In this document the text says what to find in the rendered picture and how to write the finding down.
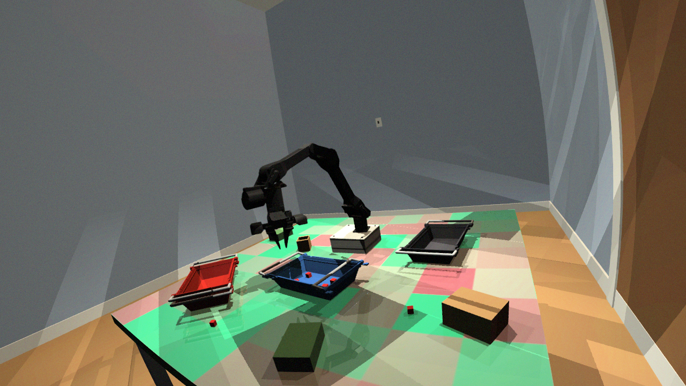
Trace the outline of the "orange open-top tray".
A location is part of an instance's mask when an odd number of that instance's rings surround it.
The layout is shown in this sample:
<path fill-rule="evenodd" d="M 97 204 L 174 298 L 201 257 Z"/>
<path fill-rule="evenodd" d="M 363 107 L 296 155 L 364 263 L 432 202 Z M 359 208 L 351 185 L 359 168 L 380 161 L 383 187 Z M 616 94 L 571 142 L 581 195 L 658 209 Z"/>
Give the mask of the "orange open-top tray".
<path fill-rule="evenodd" d="M 305 251 L 311 250 L 312 244 L 311 244 L 310 235 L 303 235 L 301 237 L 298 237 L 296 242 L 298 244 L 299 252 L 305 252 Z"/>

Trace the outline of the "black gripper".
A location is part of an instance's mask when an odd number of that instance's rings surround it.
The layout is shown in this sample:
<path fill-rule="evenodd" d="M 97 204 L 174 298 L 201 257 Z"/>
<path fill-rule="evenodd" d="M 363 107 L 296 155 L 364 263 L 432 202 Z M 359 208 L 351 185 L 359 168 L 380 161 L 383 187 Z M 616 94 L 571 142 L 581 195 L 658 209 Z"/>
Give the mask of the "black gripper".
<path fill-rule="evenodd" d="M 281 210 L 284 210 L 285 212 L 285 206 L 284 203 L 279 203 L 279 204 L 273 204 L 273 205 L 266 205 L 266 208 L 270 212 L 280 212 Z M 298 225 L 304 225 L 307 224 L 307 217 L 303 215 L 302 213 L 294 215 L 293 216 L 293 221 L 287 222 L 288 226 L 284 228 L 284 242 L 285 242 L 285 248 L 287 248 L 288 244 L 288 237 L 290 234 L 290 231 L 294 229 L 293 223 L 297 223 Z M 279 244 L 279 240 L 276 234 L 275 229 L 272 229 L 271 225 L 268 225 L 268 223 L 263 223 L 256 222 L 256 223 L 251 223 L 250 224 L 250 229 L 251 229 L 251 234 L 262 234 L 264 229 L 266 230 L 266 234 L 271 234 L 273 239 L 275 240 L 276 244 L 278 245 L 278 248 L 281 249 L 281 245 Z"/>

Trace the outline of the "green rectangular block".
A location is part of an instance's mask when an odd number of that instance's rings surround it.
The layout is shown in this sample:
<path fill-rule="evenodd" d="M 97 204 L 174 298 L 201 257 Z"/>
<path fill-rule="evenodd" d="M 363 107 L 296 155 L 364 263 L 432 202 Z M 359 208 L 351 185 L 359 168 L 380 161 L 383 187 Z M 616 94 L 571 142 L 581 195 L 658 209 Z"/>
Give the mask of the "green rectangular block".
<path fill-rule="evenodd" d="M 273 360 L 278 372 L 315 372 L 324 340 L 323 322 L 290 323 Z"/>
<path fill-rule="evenodd" d="M 277 237 L 278 237 L 278 240 L 279 240 L 279 241 L 283 240 L 283 239 L 284 239 L 284 228 L 277 229 L 277 230 L 276 230 L 276 234 L 277 234 Z M 289 236 L 290 236 L 290 235 L 293 235 L 293 230 L 290 231 Z M 270 240 L 274 240 L 271 234 L 268 234 L 268 237 L 269 237 Z M 275 241 L 275 240 L 274 240 L 274 241 Z"/>

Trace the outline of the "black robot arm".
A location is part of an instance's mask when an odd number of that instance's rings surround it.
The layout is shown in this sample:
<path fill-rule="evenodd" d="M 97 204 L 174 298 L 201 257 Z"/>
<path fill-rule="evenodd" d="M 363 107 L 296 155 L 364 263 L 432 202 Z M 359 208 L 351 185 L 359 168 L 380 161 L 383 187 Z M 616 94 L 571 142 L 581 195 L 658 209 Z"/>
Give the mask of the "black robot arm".
<path fill-rule="evenodd" d="M 265 205 L 273 205 L 284 202 L 281 188 L 286 187 L 281 179 L 285 176 L 290 168 L 293 168 L 302 160 L 310 157 L 315 160 L 319 166 L 328 172 L 333 183 L 340 192 L 344 200 L 341 206 L 348 213 L 350 218 L 354 219 L 355 229 L 353 233 L 367 232 L 370 229 L 367 218 L 370 217 L 371 211 L 365 207 L 363 201 L 354 195 L 351 187 L 345 179 L 345 176 L 340 169 L 340 159 L 334 149 L 318 146 L 314 143 L 304 144 L 294 152 L 285 156 L 281 160 L 263 165 L 259 169 L 259 177 L 256 180 L 254 187 L 245 187 L 242 192 L 242 204 L 246 210 L 262 207 Z M 276 182 L 274 184 L 274 182 Z M 265 189 L 266 188 L 266 189 Z M 269 210 L 269 209 L 268 209 Z M 272 229 L 281 229 L 288 226 L 287 222 L 293 221 L 292 212 L 281 210 L 280 212 L 270 212 L 267 210 L 268 225 Z"/>

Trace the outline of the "orange rectangular block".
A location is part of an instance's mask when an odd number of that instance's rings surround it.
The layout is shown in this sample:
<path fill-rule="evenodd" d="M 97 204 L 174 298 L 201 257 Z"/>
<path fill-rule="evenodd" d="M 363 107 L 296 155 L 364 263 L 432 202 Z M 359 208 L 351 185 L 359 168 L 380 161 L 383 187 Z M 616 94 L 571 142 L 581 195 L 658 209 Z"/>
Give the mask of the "orange rectangular block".
<path fill-rule="evenodd" d="M 508 324 L 509 300 L 460 287 L 442 302 L 443 324 L 492 344 Z"/>

